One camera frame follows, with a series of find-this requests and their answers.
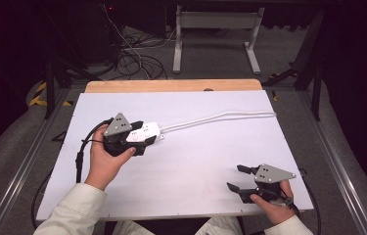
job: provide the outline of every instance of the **human hand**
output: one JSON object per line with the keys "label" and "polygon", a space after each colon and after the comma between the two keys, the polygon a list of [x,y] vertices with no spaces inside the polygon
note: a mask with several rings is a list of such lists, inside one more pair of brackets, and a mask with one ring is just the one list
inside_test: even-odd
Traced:
{"label": "human hand", "polygon": [[[290,181],[282,180],[280,182],[280,187],[282,196],[293,198],[294,195],[291,190]],[[252,194],[251,199],[265,211],[266,216],[274,225],[282,223],[296,214],[290,207],[270,204],[256,194]]]}
{"label": "human hand", "polygon": [[95,131],[91,145],[91,164],[89,173],[85,180],[95,188],[105,190],[108,184],[113,181],[119,172],[119,169],[124,165],[135,153],[135,148],[131,147],[124,151],[124,153],[113,157],[104,149],[103,134],[107,129],[107,125],[102,125]]}

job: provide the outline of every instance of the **metal stand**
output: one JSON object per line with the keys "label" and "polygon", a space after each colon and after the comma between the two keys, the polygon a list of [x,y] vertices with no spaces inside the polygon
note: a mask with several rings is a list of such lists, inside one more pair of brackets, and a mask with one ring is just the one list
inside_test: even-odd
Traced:
{"label": "metal stand", "polygon": [[305,90],[314,79],[311,111],[317,120],[320,120],[318,111],[322,82],[322,59],[316,57],[313,48],[317,40],[321,23],[323,22],[323,17],[324,10],[321,9],[317,12],[308,28],[308,32],[305,35],[304,40],[298,50],[296,60],[291,65],[292,68],[282,72],[281,74],[272,74],[271,79],[261,82],[261,85],[264,87],[272,86],[287,77],[296,76],[298,79],[294,84],[294,87],[296,90],[302,91]]}
{"label": "metal stand", "polygon": [[210,12],[181,12],[181,6],[176,11],[176,45],[174,48],[173,72],[180,73],[183,42],[182,28],[252,28],[249,42],[245,42],[245,49],[250,59],[254,74],[260,74],[260,68],[253,52],[259,26],[262,21],[264,8],[257,13],[210,13]]}
{"label": "metal stand", "polygon": [[99,77],[77,68],[71,63],[61,59],[54,58],[48,62],[46,65],[46,95],[47,95],[47,109],[45,119],[49,118],[49,116],[55,110],[55,82],[54,78],[58,81],[58,84],[61,88],[70,88],[72,85],[72,80],[70,79],[66,70],[72,70],[76,73],[82,75],[84,78],[88,80],[101,80]]}

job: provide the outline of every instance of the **black cable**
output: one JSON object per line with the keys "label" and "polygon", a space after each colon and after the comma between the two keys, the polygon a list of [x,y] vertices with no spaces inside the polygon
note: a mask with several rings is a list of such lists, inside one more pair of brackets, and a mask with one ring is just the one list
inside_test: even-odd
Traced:
{"label": "black cable", "polygon": [[94,132],[100,128],[102,125],[104,124],[110,124],[113,121],[113,117],[107,120],[103,120],[101,123],[99,123],[98,125],[96,125],[91,132],[89,132],[89,134],[86,136],[86,138],[84,140],[82,140],[82,145],[80,147],[79,152],[76,155],[76,183],[80,183],[81,180],[81,175],[82,175],[82,163],[83,163],[83,150],[85,149],[85,146],[88,144],[89,142],[89,138],[91,138],[91,136],[94,134]]}
{"label": "black cable", "polygon": [[311,189],[308,186],[307,182],[305,182],[304,177],[307,175],[307,171],[303,168],[300,168],[299,172],[301,173],[302,181],[304,182],[305,188],[307,189],[308,194],[310,195],[311,202],[314,205],[315,212],[317,213],[317,235],[320,235],[321,234],[321,214],[320,214],[320,210],[318,208],[317,201],[315,200],[313,192],[311,191]]}
{"label": "black cable", "polygon": [[53,172],[53,169],[51,169],[51,171],[48,173],[48,175],[46,175],[45,179],[42,181],[42,183],[40,184],[39,188],[37,189],[36,193],[34,194],[34,198],[33,201],[31,203],[31,207],[30,207],[30,220],[31,220],[31,224],[33,225],[34,229],[36,229],[38,227],[37,223],[36,223],[36,218],[35,218],[35,206],[36,206],[36,200],[37,200],[37,196],[39,196],[39,193],[42,191],[43,186],[45,185],[45,183],[49,180],[49,178],[51,177]]}

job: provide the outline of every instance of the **white paper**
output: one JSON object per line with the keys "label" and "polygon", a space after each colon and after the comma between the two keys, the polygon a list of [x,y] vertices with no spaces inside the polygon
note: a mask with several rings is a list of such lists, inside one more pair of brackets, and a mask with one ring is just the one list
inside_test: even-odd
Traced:
{"label": "white paper", "polygon": [[[58,156],[37,219],[48,218],[75,183],[75,158],[81,140],[102,120],[123,113],[129,122],[157,122],[160,127],[225,112],[273,111],[265,91],[84,93],[76,104],[65,144]],[[243,204],[230,182],[255,188],[253,175],[237,165],[268,164],[295,173],[291,179],[300,210],[313,209],[277,118],[221,117],[164,134],[144,156],[133,157],[106,189],[101,219],[148,219],[262,213]],[[88,144],[82,181],[89,170]]]}

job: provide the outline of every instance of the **white cable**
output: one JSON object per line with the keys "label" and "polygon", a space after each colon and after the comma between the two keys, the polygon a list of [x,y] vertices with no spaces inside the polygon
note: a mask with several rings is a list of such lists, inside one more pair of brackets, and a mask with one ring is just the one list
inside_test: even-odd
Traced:
{"label": "white cable", "polygon": [[188,121],[188,122],[184,122],[184,123],[180,123],[180,124],[170,125],[170,126],[162,128],[161,132],[164,132],[168,129],[178,128],[178,127],[182,127],[182,126],[186,126],[186,125],[193,125],[193,124],[196,124],[196,123],[208,122],[209,120],[224,117],[224,116],[252,116],[254,118],[272,118],[272,117],[277,117],[277,114],[272,112],[272,111],[226,112],[226,113],[222,113],[222,114],[212,116],[212,117],[206,117],[206,118],[192,120],[192,121]]}

